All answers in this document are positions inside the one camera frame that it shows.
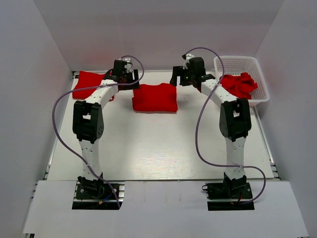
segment black clamp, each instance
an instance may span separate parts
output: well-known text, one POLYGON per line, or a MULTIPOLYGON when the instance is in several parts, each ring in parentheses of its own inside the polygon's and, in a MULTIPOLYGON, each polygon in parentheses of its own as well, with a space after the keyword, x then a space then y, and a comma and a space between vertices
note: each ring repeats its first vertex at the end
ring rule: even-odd
MULTIPOLYGON (((112 193, 112 189, 102 180, 93 181, 88 180, 79 176, 78 178, 79 183, 77 184, 76 189, 76 198, 79 200, 87 200, 87 199, 99 199, 102 200, 106 197, 109 199, 115 199, 114 194, 112 193)), ((113 187, 117 196, 119 196, 119 188, 120 184, 112 183, 111 186, 113 187)))
MULTIPOLYGON (((110 79, 116 83, 133 83, 137 81, 139 79, 138 70, 134 69, 133 73, 128 72, 126 68, 128 64, 131 64, 131 67, 132 67, 132 63, 129 63, 123 60, 115 60, 113 63, 113 69, 105 73, 103 80, 110 79)), ((119 91, 131 90, 131 89, 137 89, 137 88, 140 88, 139 82, 130 86, 118 86, 119 91)))
POLYGON ((212 74, 206 74, 205 63, 203 58, 195 57, 188 60, 186 63, 187 69, 183 66, 174 66, 170 84, 177 86, 177 77, 180 77, 179 85, 189 86, 193 85, 195 88, 200 89, 202 82, 208 79, 215 79, 212 74))
POLYGON ((224 102, 220 107, 219 127, 221 134, 233 142, 240 137, 247 137, 251 129, 249 102, 245 98, 224 102))
POLYGON ((94 143, 104 132, 104 120, 101 105, 76 101, 73 113, 73 132, 79 141, 88 140, 94 143))
POLYGON ((230 190, 225 183, 206 183, 203 185, 202 190, 208 194, 207 198, 210 200, 253 198, 249 183, 246 183, 243 187, 236 190, 230 190))

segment white platform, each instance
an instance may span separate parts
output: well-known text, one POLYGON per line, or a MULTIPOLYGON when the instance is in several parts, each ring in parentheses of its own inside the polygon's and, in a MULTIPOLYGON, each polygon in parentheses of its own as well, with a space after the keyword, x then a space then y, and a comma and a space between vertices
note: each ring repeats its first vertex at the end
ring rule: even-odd
MULTIPOLYGON (((171 72, 146 72, 142 83, 169 82, 171 72)), ((223 179, 223 168, 204 164, 195 149, 195 127, 206 96, 193 87, 177 87, 176 114, 144 114, 132 109, 132 91, 120 91, 104 110, 105 131, 100 139, 100 165, 107 180, 160 179, 223 179)), ((60 135, 64 141, 81 152, 72 132, 73 104, 68 99, 60 135)), ((252 129, 245 144, 245 165, 261 168, 267 178, 273 173, 269 155, 262 140, 254 112, 252 129)), ((201 121, 199 146, 202 155, 213 163, 226 163, 225 140, 219 130, 219 109, 210 101, 201 121)), ((82 173, 82 162, 56 144, 48 180, 76 180, 82 173)), ((262 178, 246 169, 249 179, 262 178)))
MULTIPOLYGON (((208 211, 203 181, 128 181, 119 211, 71 210, 75 181, 40 181, 24 233, 35 238, 297 238, 307 231, 289 182, 253 211, 208 211)), ((253 193, 262 182, 251 182, 253 193)))

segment white wall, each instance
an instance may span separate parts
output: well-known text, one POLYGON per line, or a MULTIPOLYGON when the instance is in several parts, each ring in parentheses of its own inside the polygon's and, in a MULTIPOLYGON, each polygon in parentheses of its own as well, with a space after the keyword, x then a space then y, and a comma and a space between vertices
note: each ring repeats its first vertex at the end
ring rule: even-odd
MULTIPOLYGON (((109 68, 123 54, 172 69, 196 46, 253 56, 283 0, 34 0, 72 70, 109 68)), ((207 65, 213 56, 201 54, 207 65)))
POLYGON ((0 1, 0 34, 0 233, 15 238, 44 176, 52 106, 71 72, 32 0, 0 1))
POLYGON ((286 0, 256 57, 270 92, 259 109, 277 169, 317 237, 317 1, 286 0))

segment white plastic basket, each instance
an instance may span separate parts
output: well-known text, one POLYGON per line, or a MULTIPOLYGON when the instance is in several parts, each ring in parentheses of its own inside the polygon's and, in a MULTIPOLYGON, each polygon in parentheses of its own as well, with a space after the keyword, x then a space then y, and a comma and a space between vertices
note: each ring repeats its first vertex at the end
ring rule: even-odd
MULTIPOLYGON (((255 106, 258 103, 269 100, 268 90, 265 80, 256 58, 248 56, 220 56, 224 64, 224 73, 231 75, 240 75, 247 72, 253 80, 258 84, 258 88, 251 92, 249 100, 250 106, 255 106)), ((213 59, 216 79, 222 76, 222 67, 218 57, 213 59)))

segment red fabric in basket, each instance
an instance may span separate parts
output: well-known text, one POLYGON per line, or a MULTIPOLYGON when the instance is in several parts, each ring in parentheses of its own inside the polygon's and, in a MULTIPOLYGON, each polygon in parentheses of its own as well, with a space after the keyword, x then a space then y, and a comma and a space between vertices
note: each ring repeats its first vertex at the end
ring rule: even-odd
MULTIPOLYGON (((98 85, 100 85, 103 77, 104 77, 104 74, 97 74, 97 73, 89 73, 89 72, 85 72, 85 71, 80 71, 78 83, 76 84, 74 89, 98 86, 98 85)), ((92 95, 92 93, 95 90, 96 89, 88 89, 88 90, 73 92, 72 93, 73 99, 86 99, 90 95, 92 95)))
POLYGON ((248 73, 242 73, 240 76, 225 74, 221 84, 232 95, 246 99, 251 99, 250 93, 258 88, 258 84, 248 73))
POLYGON ((177 112, 176 87, 168 83, 141 84, 133 94, 133 110, 137 112, 177 112))

